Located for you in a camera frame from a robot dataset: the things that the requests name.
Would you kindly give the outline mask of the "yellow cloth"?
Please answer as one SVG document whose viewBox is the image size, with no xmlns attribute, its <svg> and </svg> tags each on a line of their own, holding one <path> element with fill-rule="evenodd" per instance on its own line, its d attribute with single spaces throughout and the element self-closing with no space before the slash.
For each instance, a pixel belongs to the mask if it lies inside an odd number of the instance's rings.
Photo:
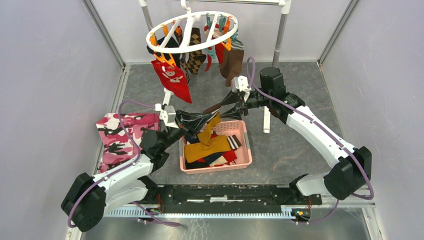
<svg viewBox="0 0 424 240">
<path fill-rule="evenodd" d="M 215 128 L 221 120 L 221 106 L 217 106 L 212 112 L 212 118 L 207 122 L 204 130 L 197 134 L 200 143 L 209 145 L 213 128 Z"/>
</svg>

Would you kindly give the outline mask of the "red cloth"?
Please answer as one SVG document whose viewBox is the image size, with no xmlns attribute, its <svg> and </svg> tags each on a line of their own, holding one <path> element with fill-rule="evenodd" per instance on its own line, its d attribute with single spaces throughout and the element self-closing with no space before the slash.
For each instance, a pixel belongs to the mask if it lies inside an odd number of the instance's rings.
<svg viewBox="0 0 424 240">
<path fill-rule="evenodd" d="M 158 75 L 161 84 L 176 97 L 186 103 L 192 104 L 186 75 L 178 67 L 170 66 L 168 63 L 158 60 L 151 61 L 154 71 Z"/>
</svg>

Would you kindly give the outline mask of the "black sock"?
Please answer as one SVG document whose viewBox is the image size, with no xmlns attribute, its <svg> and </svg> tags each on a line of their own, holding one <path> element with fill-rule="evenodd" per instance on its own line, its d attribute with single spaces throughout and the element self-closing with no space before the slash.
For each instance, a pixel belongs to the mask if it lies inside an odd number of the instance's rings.
<svg viewBox="0 0 424 240">
<path fill-rule="evenodd" d="M 160 39 L 157 40 L 157 45 L 160 46 L 163 41 L 164 41 L 165 37 L 162 37 Z M 178 48 L 179 44 L 177 43 L 177 41 L 171 37 L 169 39 L 169 41 L 167 42 L 167 44 L 165 45 L 166 48 Z M 181 54 L 180 53 L 164 53 L 163 54 L 166 60 L 171 60 L 171 58 L 174 60 L 175 65 L 180 68 L 181 67 Z"/>
</svg>

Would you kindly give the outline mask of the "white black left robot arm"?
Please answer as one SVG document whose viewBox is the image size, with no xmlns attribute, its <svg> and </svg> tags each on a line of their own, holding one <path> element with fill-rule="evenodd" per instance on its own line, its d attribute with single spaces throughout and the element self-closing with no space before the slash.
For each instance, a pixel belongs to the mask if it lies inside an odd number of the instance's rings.
<svg viewBox="0 0 424 240">
<path fill-rule="evenodd" d="M 149 175 L 165 164 L 169 157 L 166 150 L 186 135 L 195 137 L 220 114 L 218 109 L 190 113 L 174 110 L 171 105 L 160 105 L 159 110 L 164 115 L 164 131 L 143 126 L 149 114 L 117 112 L 100 122 L 105 137 L 110 139 L 106 148 L 118 150 L 124 161 L 101 173 L 84 172 L 76 177 L 61 203 L 70 228 L 87 232 L 105 214 L 123 205 L 141 200 L 153 203 L 157 190 Z"/>
</svg>

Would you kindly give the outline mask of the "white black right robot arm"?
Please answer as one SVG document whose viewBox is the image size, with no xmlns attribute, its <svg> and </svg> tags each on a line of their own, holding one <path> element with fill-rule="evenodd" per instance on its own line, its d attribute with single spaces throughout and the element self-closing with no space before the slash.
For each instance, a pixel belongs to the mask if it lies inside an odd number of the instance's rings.
<svg viewBox="0 0 424 240">
<path fill-rule="evenodd" d="M 234 107 L 221 117 L 239 120 L 249 109 L 266 107 L 272 116 L 304 137 L 330 167 L 328 172 L 304 174 L 293 180 L 289 199 L 295 204 L 315 194 L 329 194 L 340 201 L 350 196 L 373 199 L 371 151 L 348 143 L 320 121 L 300 97 L 286 90 L 279 68 L 262 69 L 259 79 L 260 86 L 256 86 L 250 75 L 234 77 L 230 92 L 220 103 Z"/>
</svg>

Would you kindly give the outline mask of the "teal clothes clip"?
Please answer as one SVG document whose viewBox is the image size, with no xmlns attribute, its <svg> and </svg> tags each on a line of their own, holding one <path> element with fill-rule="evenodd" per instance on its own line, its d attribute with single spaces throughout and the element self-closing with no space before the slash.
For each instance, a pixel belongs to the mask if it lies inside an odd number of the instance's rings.
<svg viewBox="0 0 424 240">
<path fill-rule="evenodd" d="M 207 53 L 207 55 L 211 58 L 211 59 L 215 59 L 216 58 L 216 50 L 215 50 L 215 46 L 210 46 L 204 49 Z"/>
</svg>

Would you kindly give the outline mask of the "orange clothes clip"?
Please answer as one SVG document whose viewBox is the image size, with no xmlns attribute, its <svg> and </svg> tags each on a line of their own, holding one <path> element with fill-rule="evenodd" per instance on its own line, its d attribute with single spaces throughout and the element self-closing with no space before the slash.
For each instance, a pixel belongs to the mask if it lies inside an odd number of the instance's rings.
<svg viewBox="0 0 424 240">
<path fill-rule="evenodd" d="M 232 49 L 231 38 L 227 38 L 226 40 L 221 42 L 221 45 L 227 50 L 230 51 Z"/>
<path fill-rule="evenodd" d="M 154 52 L 153 56 L 160 61 L 161 63 L 167 63 L 170 67 L 177 67 L 177 64 L 172 56 L 172 54 L 169 53 L 161 53 L 161 52 Z"/>
</svg>

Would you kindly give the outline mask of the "white round clip hanger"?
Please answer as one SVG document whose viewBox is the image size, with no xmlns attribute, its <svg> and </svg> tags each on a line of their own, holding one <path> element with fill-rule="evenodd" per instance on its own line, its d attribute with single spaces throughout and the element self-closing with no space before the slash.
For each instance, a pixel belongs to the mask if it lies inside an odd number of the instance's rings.
<svg viewBox="0 0 424 240">
<path fill-rule="evenodd" d="M 231 38 L 231 42 L 236 39 L 239 23 L 238 19 L 234 15 L 214 10 L 192 11 L 186 0 L 181 0 L 180 5 L 182 9 L 185 10 L 185 14 L 173 17 L 158 24 L 157 26 L 154 26 L 146 35 L 145 41 L 147 46 L 154 52 L 164 54 L 189 53 L 215 46 L 228 38 Z M 208 33 L 206 37 L 201 38 L 199 43 L 191 43 L 193 28 L 202 20 L 205 21 Z M 223 27 L 223 35 L 212 39 L 216 24 L 219 24 L 220 28 Z M 174 32 L 177 27 L 182 28 L 182 43 L 177 48 L 167 48 L 166 44 L 171 37 L 176 40 Z M 160 46 L 158 46 L 158 39 L 163 37 L 165 37 L 164 41 Z"/>
</svg>

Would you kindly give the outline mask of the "brown striped sock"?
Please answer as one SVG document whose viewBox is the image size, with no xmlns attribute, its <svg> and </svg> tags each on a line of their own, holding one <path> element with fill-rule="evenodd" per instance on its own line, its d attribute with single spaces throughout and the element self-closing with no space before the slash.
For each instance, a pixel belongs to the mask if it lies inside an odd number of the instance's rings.
<svg viewBox="0 0 424 240">
<path fill-rule="evenodd" d="M 231 41 L 231 50 L 224 48 L 223 61 L 219 64 L 219 70 L 225 78 L 226 87 L 230 87 L 231 80 L 241 74 L 244 52 L 244 44 L 240 40 Z"/>
</svg>

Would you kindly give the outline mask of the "pink perforated plastic basket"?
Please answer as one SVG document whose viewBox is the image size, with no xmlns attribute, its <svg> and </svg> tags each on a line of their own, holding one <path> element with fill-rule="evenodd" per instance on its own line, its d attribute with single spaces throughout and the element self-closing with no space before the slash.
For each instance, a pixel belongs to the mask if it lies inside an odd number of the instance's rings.
<svg viewBox="0 0 424 240">
<path fill-rule="evenodd" d="M 185 138 L 179 140 L 180 169 L 186 174 L 202 174 L 247 168 L 253 161 L 246 124 L 243 120 L 223 121 L 213 128 L 212 135 L 226 135 L 237 147 L 223 153 L 217 152 L 207 158 L 187 163 Z"/>
</svg>

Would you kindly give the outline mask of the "red white santa sock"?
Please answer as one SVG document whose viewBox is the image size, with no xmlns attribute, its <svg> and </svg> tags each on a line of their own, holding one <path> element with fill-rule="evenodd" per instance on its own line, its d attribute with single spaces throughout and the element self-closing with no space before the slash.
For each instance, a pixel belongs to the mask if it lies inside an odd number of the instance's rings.
<svg viewBox="0 0 424 240">
<path fill-rule="evenodd" d="M 219 27 L 219 24 L 216 24 L 212 39 L 214 40 L 222 36 L 224 34 L 223 29 L 224 29 L 223 27 Z M 215 45 L 216 59 L 219 64 L 221 64 L 224 61 L 224 49 L 225 48 L 221 45 L 221 43 L 218 43 Z M 211 64 L 212 64 L 212 58 L 210 58 L 207 55 L 207 64 L 206 64 L 205 72 L 207 72 L 210 69 Z"/>
</svg>

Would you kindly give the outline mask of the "pink camouflage folded cloth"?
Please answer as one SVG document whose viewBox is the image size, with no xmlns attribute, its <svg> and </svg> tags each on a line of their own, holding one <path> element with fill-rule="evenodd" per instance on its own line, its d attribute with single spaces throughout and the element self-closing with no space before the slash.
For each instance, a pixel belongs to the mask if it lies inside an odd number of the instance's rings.
<svg viewBox="0 0 424 240">
<path fill-rule="evenodd" d="M 96 122 L 103 144 L 103 155 L 97 168 L 98 173 L 111 170 L 137 156 L 132 138 L 142 150 L 143 129 L 158 131 L 161 128 L 157 113 L 127 113 L 121 115 L 123 125 L 117 113 L 107 113 Z"/>
</svg>

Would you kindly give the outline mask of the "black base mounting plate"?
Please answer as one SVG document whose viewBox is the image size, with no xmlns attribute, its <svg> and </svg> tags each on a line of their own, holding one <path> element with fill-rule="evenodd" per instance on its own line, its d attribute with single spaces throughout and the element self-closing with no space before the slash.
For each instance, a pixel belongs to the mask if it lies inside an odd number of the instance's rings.
<svg viewBox="0 0 424 240">
<path fill-rule="evenodd" d="M 165 184 L 138 200 L 143 206 L 159 205 L 165 214 L 266 214 L 282 206 L 319 206 L 319 193 L 304 196 L 289 185 L 277 184 Z"/>
</svg>

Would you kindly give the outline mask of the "white metal drying rack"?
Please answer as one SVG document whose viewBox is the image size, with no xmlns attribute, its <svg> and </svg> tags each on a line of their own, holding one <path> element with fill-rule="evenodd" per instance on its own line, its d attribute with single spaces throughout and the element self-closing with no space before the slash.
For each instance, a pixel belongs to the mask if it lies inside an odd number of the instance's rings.
<svg viewBox="0 0 424 240">
<path fill-rule="evenodd" d="M 151 62 L 164 89 L 163 104 L 172 96 L 192 103 L 188 73 L 196 75 L 204 61 L 210 68 L 217 59 L 227 87 L 241 87 L 244 45 L 238 39 L 238 20 L 227 12 L 193 12 L 186 1 L 180 1 L 185 14 L 153 26 L 147 1 L 139 1 L 148 24 L 147 49 L 154 56 Z"/>
</svg>

